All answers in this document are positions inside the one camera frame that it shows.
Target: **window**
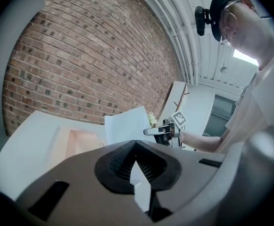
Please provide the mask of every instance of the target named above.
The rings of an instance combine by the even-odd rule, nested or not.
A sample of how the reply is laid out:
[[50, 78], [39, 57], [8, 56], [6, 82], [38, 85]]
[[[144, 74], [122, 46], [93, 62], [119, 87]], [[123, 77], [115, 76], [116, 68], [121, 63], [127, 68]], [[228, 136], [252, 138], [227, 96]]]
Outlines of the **window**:
[[254, 64], [254, 65], [258, 66], [258, 62], [257, 62], [256, 59], [253, 59], [253, 58], [249, 57], [248, 55], [245, 55], [245, 54], [241, 53], [238, 50], [234, 51], [233, 57], [234, 58], [239, 58], [241, 60], [247, 61], [251, 64]]
[[215, 96], [210, 118], [203, 133], [207, 137], [220, 137], [226, 130], [226, 124], [235, 110], [235, 101]]

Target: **man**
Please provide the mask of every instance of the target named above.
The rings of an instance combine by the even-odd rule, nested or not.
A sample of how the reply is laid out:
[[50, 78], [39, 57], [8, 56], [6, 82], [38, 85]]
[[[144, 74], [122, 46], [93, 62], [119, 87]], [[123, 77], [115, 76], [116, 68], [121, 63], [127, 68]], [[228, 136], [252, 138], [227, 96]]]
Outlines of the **man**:
[[250, 0], [212, 0], [210, 17], [214, 38], [224, 46], [232, 46], [255, 58], [259, 67], [242, 92], [221, 137], [203, 137], [181, 131], [180, 139], [197, 150], [226, 153], [232, 144], [274, 125], [274, 105], [270, 104], [270, 100], [274, 103], [274, 34]]

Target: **light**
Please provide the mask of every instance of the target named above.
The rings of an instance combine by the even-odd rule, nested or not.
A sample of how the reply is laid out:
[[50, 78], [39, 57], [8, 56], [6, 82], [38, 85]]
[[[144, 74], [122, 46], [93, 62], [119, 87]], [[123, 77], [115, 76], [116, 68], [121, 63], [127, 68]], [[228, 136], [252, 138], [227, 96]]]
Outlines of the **light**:
[[247, 61], [251, 64], [254, 64], [254, 65], [258, 66], [258, 62], [257, 62], [256, 59], [253, 59], [253, 58], [249, 57], [248, 55], [245, 55], [245, 54], [241, 53], [238, 50], [234, 51], [233, 57], [239, 58], [241, 60]]

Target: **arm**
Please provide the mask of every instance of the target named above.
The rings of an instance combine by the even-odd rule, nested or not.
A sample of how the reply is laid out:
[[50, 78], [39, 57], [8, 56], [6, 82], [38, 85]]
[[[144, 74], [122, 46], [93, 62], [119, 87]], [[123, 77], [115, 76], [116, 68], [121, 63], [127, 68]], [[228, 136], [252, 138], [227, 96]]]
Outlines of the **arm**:
[[181, 130], [180, 140], [182, 143], [199, 151], [213, 153], [225, 140], [229, 132], [229, 130], [226, 130], [221, 137], [204, 137], [195, 135], [185, 130]]

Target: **white curved ceiling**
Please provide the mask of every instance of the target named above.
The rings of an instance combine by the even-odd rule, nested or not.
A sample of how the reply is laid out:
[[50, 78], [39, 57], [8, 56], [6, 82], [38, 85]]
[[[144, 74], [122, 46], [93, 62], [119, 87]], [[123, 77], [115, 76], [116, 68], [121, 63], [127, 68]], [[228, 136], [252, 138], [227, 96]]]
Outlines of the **white curved ceiling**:
[[[174, 46], [177, 62], [189, 84], [202, 83], [238, 94], [247, 86], [257, 66], [234, 58], [233, 48], [220, 45], [213, 37], [210, 26], [206, 34], [196, 31], [194, 10], [197, 6], [209, 8], [211, 0], [145, 0], [154, 11]], [[252, 0], [260, 16], [268, 13]], [[274, 28], [271, 20], [264, 20]], [[227, 73], [221, 73], [222, 67]]]

